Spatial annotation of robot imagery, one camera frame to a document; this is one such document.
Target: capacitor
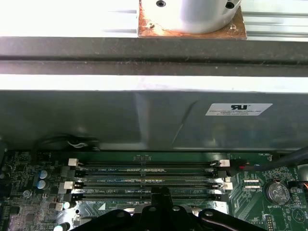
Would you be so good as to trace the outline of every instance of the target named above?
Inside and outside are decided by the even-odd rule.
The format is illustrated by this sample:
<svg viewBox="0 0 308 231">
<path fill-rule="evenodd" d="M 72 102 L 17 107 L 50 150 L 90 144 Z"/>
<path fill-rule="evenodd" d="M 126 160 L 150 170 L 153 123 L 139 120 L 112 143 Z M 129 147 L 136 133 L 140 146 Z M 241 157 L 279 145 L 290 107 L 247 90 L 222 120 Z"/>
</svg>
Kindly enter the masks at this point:
<svg viewBox="0 0 308 231">
<path fill-rule="evenodd" d="M 53 231 L 67 231 L 70 228 L 70 224 L 65 222 L 60 225 L 57 225 L 56 227 L 53 228 Z"/>
<path fill-rule="evenodd" d="M 72 202 L 65 202 L 63 204 L 63 209 L 69 209 L 69 208 L 74 208 L 76 206 L 76 202 L 72 201 Z"/>
<path fill-rule="evenodd" d="M 37 188 L 38 188 L 38 189 L 47 189 L 48 187 L 49 187 L 49 182 L 48 182 L 48 181 L 40 180 L 40 181 L 37 183 Z"/>
<path fill-rule="evenodd" d="M 2 172 L 2 173 L 0 174 L 0 180 L 6 180 L 6 179 L 8 179 L 8 178 L 10 178 L 10 174 L 9 174 L 9 173 Z"/>
<path fill-rule="evenodd" d="M 1 170 L 3 172 L 10 172 L 12 170 L 12 166 L 10 166 L 10 165 L 2 166 Z"/>
<path fill-rule="evenodd" d="M 24 190 L 23 197 L 29 198 L 32 195 L 32 192 L 30 190 Z"/>
<path fill-rule="evenodd" d="M 50 174 L 49 174 L 49 172 L 48 171 L 46 171 L 46 170 L 42 170 L 42 171 L 40 171 L 39 172 L 39 178 L 40 179 L 48 179 L 50 177 Z"/>
</svg>

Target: wire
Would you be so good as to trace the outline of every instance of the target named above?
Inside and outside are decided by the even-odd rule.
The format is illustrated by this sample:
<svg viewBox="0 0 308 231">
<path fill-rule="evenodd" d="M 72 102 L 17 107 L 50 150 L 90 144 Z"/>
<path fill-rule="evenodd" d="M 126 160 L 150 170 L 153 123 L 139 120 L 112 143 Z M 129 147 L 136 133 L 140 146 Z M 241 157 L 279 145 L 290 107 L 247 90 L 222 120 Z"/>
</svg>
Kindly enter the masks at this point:
<svg viewBox="0 0 308 231">
<path fill-rule="evenodd" d="M 308 147 L 292 152 L 279 160 L 263 166 L 244 166 L 243 171 L 269 171 L 275 168 L 296 165 L 299 162 L 308 159 Z"/>
<path fill-rule="evenodd" d="M 86 138 L 86 137 L 77 137 L 77 136 L 73 136 L 70 134 L 66 134 L 66 133 L 59 133 L 56 136 L 46 136 L 43 137 L 39 140 L 37 140 L 34 144 L 33 144 L 33 148 L 31 150 L 31 163 L 32 164 L 36 164 L 37 162 L 37 153 L 39 148 L 42 145 L 45 144 L 51 144 L 51 143 L 57 143 L 57 142 L 66 142 L 68 144 L 72 145 L 71 143 L 76 142 L 80 143 L 80 141 L 86 141 L 86 142 L 98 142 L 98 140 L 96 138 Z"/>
</svg>

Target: motherboard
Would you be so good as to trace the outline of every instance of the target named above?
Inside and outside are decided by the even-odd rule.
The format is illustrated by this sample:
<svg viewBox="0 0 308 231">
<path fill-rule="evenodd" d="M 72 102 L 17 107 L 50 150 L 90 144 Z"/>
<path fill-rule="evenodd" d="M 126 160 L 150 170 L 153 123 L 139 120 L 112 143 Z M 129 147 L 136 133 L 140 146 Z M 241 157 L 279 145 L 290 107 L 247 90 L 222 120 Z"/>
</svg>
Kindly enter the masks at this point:
<svg viewBox="0 0 308 231">
<path fill-rule="evenodd" d="M 6 152 L 0 171 L 0 231 L 71 230 L 114 209 L 134 213 L 151 188 L 195 215 L 214 208 L 269 231 L 307 231 L 305 188 L 296 167 L 239 172 L 233 160 L 262 165 L 269 153 Z"/>
</svg>

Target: copper base plate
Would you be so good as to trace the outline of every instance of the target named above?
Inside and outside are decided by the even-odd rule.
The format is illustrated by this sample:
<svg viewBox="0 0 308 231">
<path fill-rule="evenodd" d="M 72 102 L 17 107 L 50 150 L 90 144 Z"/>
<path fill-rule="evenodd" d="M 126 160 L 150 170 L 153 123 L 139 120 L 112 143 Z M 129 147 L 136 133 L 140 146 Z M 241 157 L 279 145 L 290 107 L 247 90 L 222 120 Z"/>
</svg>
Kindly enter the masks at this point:
<svg viewBox="0 0 308 231">
<path fill-rule="evenodd" d="M 192 37 L 192 38 L 206 38 L 206 39 L 246 39 L 247 33 L 245 29 L 242 9 L 239 8 L 233 20 L 226 25 L 224 28 L 207 33 L 207 34 L 183 34 L 179 32 L 174 32 L 170 30 L 164 30 L 159 24 L 153 22 L 151 19 L 147 18 L 144 14 L 142 1 L 139 3 L 139 27 L 138 27 L 138 37 Z"/>
</svg>

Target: white label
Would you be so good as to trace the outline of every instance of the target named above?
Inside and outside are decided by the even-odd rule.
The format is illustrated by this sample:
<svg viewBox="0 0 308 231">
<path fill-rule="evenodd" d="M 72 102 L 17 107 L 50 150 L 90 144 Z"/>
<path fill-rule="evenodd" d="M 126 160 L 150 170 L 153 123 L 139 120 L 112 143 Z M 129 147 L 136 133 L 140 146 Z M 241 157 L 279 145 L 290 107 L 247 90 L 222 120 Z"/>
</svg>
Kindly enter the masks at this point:
<svg viewBox="0 0 308 231">
<path fill-rule="evenodd" d="M 259 116 L 272 103 L 213 103 L 206 116 Z"/>
</svg>

